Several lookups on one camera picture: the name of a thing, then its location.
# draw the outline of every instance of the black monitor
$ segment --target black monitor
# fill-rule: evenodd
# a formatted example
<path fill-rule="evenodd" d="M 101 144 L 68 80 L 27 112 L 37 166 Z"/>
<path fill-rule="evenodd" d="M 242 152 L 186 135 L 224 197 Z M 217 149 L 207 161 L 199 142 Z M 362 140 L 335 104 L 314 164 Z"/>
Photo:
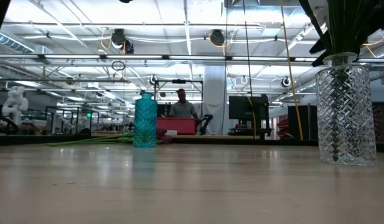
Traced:
<path fill-rule="evenodd" d="M 269 102 L 266 95 L 254 96 L 251 102 L 254 106 L 257 123 L 269 116 Z M 251 106 L 247 96 L 229 96 L 229 119 L 253 119 L 253 107 Z"/>

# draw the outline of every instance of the clear crystal vase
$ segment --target clear crystal vase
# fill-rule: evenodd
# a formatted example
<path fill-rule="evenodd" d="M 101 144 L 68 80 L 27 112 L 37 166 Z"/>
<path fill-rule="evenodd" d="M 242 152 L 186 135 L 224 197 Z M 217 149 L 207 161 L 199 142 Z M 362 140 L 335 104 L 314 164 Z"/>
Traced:
<path fill-rule="evenodd" d="M 356 54 L 325 59 L 316 75 L 319 149 L 325 162 L 377 164 L 369 67 L 353 64 Z"/>

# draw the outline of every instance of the red bin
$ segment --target red bin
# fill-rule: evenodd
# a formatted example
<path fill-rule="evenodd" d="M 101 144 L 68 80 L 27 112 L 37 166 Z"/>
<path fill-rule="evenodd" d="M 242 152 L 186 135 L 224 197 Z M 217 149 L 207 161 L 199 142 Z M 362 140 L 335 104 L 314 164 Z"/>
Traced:
<path fill-rule="evenodd" d="M 157 127 L 177 134 L 196 134 L 196 120 L 193 118 L 157 118 Z"/>

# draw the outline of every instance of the blue vase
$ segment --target blue vase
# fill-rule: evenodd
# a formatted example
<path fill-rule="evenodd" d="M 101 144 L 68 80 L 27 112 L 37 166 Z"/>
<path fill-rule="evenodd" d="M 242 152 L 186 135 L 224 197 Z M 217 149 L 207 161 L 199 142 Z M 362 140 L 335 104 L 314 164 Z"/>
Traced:
<path fill-rule="evenodd" d="M 141 93 L 136 100 L 134 147 L 155 147 L 157 129 L 157 102 L 152 93 Z"/>

